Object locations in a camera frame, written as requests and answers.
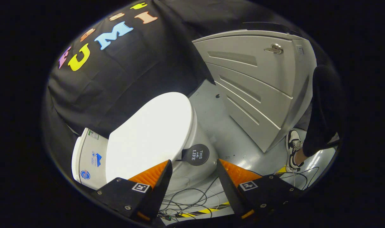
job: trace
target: blue letter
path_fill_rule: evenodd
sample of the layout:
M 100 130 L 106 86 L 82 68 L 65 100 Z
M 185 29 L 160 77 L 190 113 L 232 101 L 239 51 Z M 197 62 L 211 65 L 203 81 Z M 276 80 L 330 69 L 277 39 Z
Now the blue letter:
M 99 35 L 94 41 L 98 41 L 101 45 L 101 50 L 103 50 L 104 48 L 106 48 L 108 45 L 111 44 L 111 42 L 107 40 L 112 40 L 112 41 L 116 40 L 117 33 L 119 33 L 119 36 L 123 36 L 132 30 L 133 28 L 126 26 L 125 22 L 121 22 L 112 28 L 112 32 L 103 33 Z

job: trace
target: cabinet door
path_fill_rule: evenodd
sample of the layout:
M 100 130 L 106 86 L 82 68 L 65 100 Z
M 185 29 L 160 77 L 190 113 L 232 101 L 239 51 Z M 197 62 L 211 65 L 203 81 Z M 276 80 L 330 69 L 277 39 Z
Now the cabinet door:
M 281 54 L 265 51 L 277 43 Z M 249 75 L 292 97 L 295 57 L 292 41 L 267 36 L 226 36 L 194 43 L 204 62 Z
M 222 91 L 222 100 L 229 115 L 265 152 L 279 133 L 280 128 L 269 121 L 262 113 L 228 88 L 217 83 Z
M 216 83 L 249 102 L 277 127 L 282 126 L 292 97 L 254 77 L 211 63 L 207 66 Z

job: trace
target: gray cabinet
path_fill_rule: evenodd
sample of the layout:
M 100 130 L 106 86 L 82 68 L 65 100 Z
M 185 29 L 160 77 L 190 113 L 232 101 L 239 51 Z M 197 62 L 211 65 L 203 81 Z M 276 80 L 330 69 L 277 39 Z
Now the gray cabinet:
M 193 41 L 230 116 L 266 152 L 294 127 L 312 98 L 316 67 L 308 40 L 236 30 Z

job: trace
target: yellow and black tape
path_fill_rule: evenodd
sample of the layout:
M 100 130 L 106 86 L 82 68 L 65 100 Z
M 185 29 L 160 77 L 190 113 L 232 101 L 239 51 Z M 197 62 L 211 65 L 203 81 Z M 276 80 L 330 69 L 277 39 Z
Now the yellow and black tape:
M 194 216 L 198 216 L 198 215 L 209 214 L 211 212 L 219 211 L 220 209 L 224 209 L 224 208 L 229 207 L 229 206 L 230 206 L 230 203 L 226 202 L 226 203 L 223 203 L 223 204 L 216 206 L 216 207 L 209 207 L 208 209 L 190 212 L 190 213 L 182 213 L 182 214 L 177 215 L 176 218 L 187 218 L 187 217 L 194 217 Z

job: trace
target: white toilet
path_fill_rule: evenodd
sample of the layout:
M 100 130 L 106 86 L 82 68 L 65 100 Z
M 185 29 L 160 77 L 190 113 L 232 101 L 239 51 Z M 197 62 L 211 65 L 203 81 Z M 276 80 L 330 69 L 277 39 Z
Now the white toilet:
M 205 145 L 206 161 L 205 157 L 199 165 L 177 161 L 183 149 L 197 144 Z M 73 150 L 72 174 L 79 183 L 97 190 L 116 177 L 129 179 L 168 159 L 173 174 L 166 194 L 195 185 L 217 166 L 217 152 L 198 124 L 194 107 L 178 92 L 150 100 L 109 139 L 85 128 Z

